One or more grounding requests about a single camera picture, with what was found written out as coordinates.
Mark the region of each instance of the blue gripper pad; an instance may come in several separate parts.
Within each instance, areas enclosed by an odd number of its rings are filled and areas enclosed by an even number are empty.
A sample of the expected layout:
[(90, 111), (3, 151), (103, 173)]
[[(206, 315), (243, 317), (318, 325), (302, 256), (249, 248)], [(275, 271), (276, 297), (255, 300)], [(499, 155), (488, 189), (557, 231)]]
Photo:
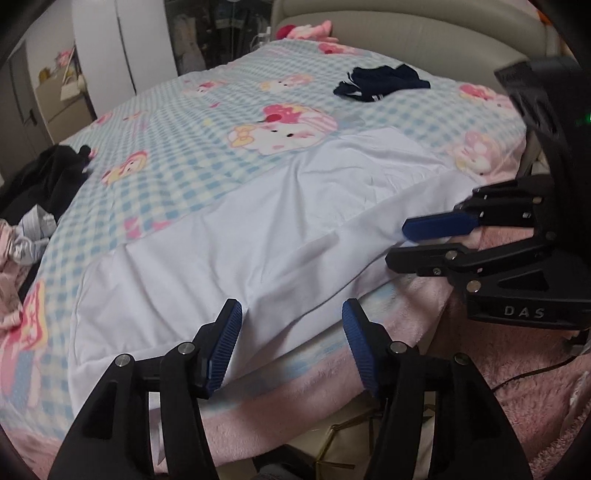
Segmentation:
[(379, 397), (379, 369), (391, 343), (386, 329), (369, 321), (357, 299), (343, 303), (343, 329), (366, 390)]
[(242, 327), (242, 305), (237, 300), (228, 300), (216, 324), (222, 322), (221, 332), (207, 363), (207, 392), (211, 395), (222, 386), (230, 358), (234, 352), (238, 334)]
[(471, 213), (451, 211), (408, 218), (402, 232), (412, 242), (447, 236), (469, 235), (479, 226), (478, 217)]

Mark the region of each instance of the beige headboard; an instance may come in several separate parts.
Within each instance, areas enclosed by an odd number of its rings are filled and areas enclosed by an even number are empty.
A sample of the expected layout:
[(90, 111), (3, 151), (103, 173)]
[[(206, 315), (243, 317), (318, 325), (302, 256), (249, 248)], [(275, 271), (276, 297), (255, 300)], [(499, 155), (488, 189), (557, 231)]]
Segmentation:
[(333, 23), (340, 43), (454, 80), (501, 86), (493, 72), (556, 55), (558, 35), (504, 0), (275, 0), (273, 35), (287, 25)]

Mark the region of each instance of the white wardrobe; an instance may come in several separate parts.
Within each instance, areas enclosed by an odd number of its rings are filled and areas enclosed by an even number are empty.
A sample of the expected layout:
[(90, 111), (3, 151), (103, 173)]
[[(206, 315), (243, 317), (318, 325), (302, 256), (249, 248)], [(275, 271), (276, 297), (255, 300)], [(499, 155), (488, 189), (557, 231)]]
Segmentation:
[(178, 76), (163, 0), (72, 0), (72, 21), (97, 116)]

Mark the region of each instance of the pink clothing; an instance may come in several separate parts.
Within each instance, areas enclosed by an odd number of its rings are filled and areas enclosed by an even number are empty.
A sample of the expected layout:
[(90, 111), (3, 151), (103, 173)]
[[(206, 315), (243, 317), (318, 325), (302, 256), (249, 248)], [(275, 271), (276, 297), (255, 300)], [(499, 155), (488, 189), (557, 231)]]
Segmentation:
[(29, 271), (29, 267), (19, 265), (10, 258), (13, 239), (13, 228), (6, 220), (0, 219), (0, 332), (21, 324), (22, 304), (18, 289)]

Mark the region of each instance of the white cloth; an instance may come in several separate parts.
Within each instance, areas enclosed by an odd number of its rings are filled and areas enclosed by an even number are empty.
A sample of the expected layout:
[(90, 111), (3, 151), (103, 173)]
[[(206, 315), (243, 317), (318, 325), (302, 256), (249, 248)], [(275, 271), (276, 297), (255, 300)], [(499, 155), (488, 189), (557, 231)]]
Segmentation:
[(35, 205), (14, 227), (15, 238), (10, 252), (12, 260), (19, 265), (40, 262), (49, 245), (49, 237), (56, 229), (54, 216)]
[(79, 411), (118, 354), (159, 356), (213, 321), (227, 298), (243, 327), (226, 381), (338, 322), (343, 302), (392, 273), (410, 216), (476, 187), (394, 128), (345, 135), (92, 263), (72, 315), (68, 380)]

